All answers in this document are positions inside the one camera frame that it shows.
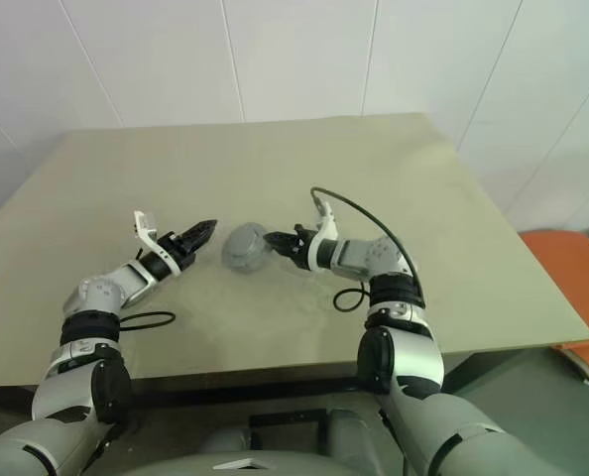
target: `black wire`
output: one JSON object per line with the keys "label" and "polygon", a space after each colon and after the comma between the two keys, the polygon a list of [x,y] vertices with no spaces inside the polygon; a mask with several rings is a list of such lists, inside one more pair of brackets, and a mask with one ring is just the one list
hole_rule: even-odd
{"label": "black wire", "polygon": [[155,327],[162,327],[163,325],[171,324],[173,321],[176,320],[176,315],[173,312],[170,312],[168,310],[156,310],[154,312],[141,312],[139,314],[128,315],[126,317],[122,317],[119,320],[119,322],[123,323],[123,322],[127,322],[128,320],[139,319],[141,317],[149,317],[152,315],[168,315],[169,318],[165,319],[165,320],[161,320],[159,322],[151,322],[149,324],[130,325],[127,327],[123,327],[121,325],[120,330],[122,330],[123,332],[127,332],[129,330],[153,329]]}
{"label": "black wire", "polygon": [[314,203],[316,204],[317,207],[320,206],[320,199],[315,195],[316,192],[320,192],[320,193],[324,193],[326,195],[332,196],[332,197],[336,198],[337,200],[340,200],[343,203],[350,205],[355,210],[360,211],[362,214],[364,214],[370,220],[372,220],[374,223],[376,223],[376,225],[381,230],[383,230],[387,236],[390,237],[390,239],[394,242],[394,244],[397,246],[399,251],[403,254],[405,259],[407,260],[407,264],[409,265],[410,270],[412,271],[412,274],[413,274],[413,279],[415,281],[415,287],[417,288],[418,296],[420,297],[420,300],[422,301],[422,305],[424,306],[424,293],[422,292],[422,284],[420,283],[420,279],[417,276],[417,272],[415,270],[415,267],[413,266],[412,259],[410,258],[410,255],[407,252],[407,250],[405,250],[405,247],[401,243],[401,240],[398,239],[398,237],[392,232],[392,230],[390,230],[387,226],[385,226],[385,224],[381,220],[379,220],[376,216],[374,216],[372,213],[367,211],[365,208],[363,208],[358,203],[350,200],[349,198],[341,195],[340,193],[336,193],[335,191],[328,190],[327,188],[321,188],[320,186],[313,186],[310,189],[310,195],[312,195],[312,200],[314,201]]}
{"label": "black wire", "polygon": [[[359,293],[361,296],[354,305],[351,305],[350,307],[341,307],[340,305],[338,305],[338,299],[343,295],[347,295],[348,293]],[[370,294],[367,291],[365,291],[365,285],[361,283],[360,288],[347,288],[345,290],[339,291],[336,295],[334,295],[332,304],[334,304],[334,308],[339,312],[351,312],[353,310],[356,310],[358,306],[363,303],[365,296],[369,297],[369,295]]]}

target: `table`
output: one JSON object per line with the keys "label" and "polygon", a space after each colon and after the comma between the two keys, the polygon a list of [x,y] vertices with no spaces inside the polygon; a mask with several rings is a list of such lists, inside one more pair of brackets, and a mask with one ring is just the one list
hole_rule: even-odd
{"label": "table", "polygon": [[[422,115],[79,131],[0,209],[0,385],[42,380],[65,298],[82,278],[136,253],[134,209],[154,212],[161,233],[207,218],[219,224],[191,268],[129,309],[178,315],[121,335],[132,377],[353,361],[366,307],[342,314],[331,304],[350,283],[277,255],[248,276],[221,264],[222,243],[241,223],[312,225],[313,184],[358,201],[404,241],[443,352],[589,337]],[[332,203],[343,236],[380,236]]]}

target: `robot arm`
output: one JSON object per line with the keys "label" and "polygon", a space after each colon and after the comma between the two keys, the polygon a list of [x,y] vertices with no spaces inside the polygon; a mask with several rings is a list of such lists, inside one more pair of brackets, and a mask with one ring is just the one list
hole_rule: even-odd
{"label": "robot arm", "polygon": [[178,276],[216,221],[160,239],[151,215],[135,212],[149,250],[115,271],[81,281],[63,306],[60,347],[33,398],[32,420],[0,435],[0,475],[77,475],[124,429],[131,380],[118,343],[119,313]]}
{"label": "robot arm", "polygon": [[317,231],[297,225],[296,234],[274,232],[265,239],[300,268],[329,269],[369,283],[358,378],[375,394],[384,424],[416,474],[561,474],[472,404],[440,393],[442,355],[425,319],[409,257],[389,237],[339,239],[329,204],[315,203],[320,214]]}

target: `wall tile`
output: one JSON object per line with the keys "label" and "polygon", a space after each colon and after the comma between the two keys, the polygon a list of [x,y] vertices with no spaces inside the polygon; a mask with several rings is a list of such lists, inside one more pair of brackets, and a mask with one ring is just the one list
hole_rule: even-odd
{"label": "wall tile", "polygon": [[0,125],[31,166],[63,131],[119,125],[58,0],[0,1]]}
{"label": "wall tile", "polygon": [[246,118],[359,115],[375,0],[225,0]]}
{"label": "wall tile", "polygon": [[380,0],[364,112],[429,112],[457,144],[519,5]]}
{"label": "wall tile", "polygon": [[589,2],[527,0],[461,159],[506,210],[589,94]]}
{"label": "wall tile", "polygon": [[241,121],[217,0],[66,0],[125,126]]}
{"label": "wall tile", "polygon": [[589,99],[508,211],[516,228],[560,228],[589,199]]}

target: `orange seat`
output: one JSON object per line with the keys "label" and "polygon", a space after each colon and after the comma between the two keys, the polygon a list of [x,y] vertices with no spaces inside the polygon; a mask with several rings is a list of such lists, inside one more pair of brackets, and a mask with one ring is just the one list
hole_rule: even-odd
{"label": "orange seat", "polygon": [[[589,237],[574,231],[531,231],[521,237],[589,326]],[[571,349],[589,364],[589,340],[559,348]]]}

